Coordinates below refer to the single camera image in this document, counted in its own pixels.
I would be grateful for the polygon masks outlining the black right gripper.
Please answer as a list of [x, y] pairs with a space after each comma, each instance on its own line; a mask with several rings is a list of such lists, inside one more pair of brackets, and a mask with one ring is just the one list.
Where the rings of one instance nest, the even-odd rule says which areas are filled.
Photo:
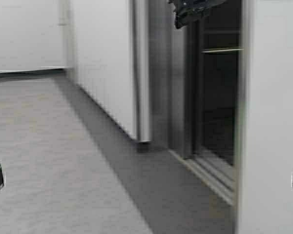
[[225, 3], [225, 0], [168, 0], [174, 6], [174, 26], [181, 29], [203, 19], [209, 14], [210, 9]]

